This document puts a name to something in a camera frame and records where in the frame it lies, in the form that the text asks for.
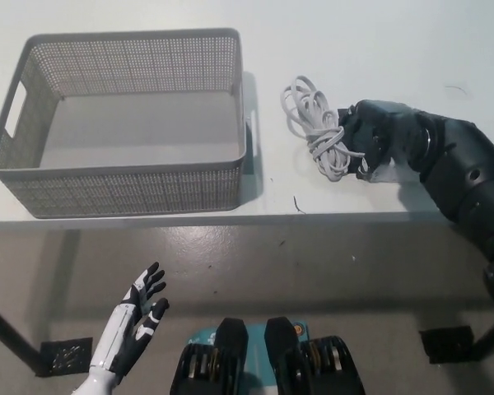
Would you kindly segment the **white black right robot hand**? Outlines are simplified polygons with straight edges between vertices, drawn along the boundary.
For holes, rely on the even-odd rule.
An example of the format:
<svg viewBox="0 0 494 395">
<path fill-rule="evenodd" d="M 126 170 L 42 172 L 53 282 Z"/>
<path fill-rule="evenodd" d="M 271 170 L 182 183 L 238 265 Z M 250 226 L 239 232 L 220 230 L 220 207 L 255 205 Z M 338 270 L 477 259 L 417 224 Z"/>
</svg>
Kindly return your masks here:
<svg viewBox="0 0 494 395">
<path fill-rule="evenodd" d="M 363 155 L 350 165 L 358 179 L 399 183 L 424 171 L 433 127 L 423 112 L 393 101 L 361 100 L 339 113 L 349 147 Z"/>
</svg>

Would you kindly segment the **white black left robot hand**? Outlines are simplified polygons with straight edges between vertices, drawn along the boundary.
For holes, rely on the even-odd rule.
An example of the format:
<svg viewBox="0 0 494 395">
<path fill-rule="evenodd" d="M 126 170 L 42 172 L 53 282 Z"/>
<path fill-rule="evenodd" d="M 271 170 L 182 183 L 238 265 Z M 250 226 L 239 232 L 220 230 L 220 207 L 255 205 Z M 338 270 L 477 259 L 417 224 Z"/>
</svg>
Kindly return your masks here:
<svg viewBox="0 0 494 395">
<path fill-rule="evenodd" d="M 153 302 L 165 289 L 165 271 L 158 262 L 145 269 L 117 304 L 101 334 L 90 366 L 107 370 L 121 379 L 129 373 L 153 337 L 168 299 Z"/>
</svg>

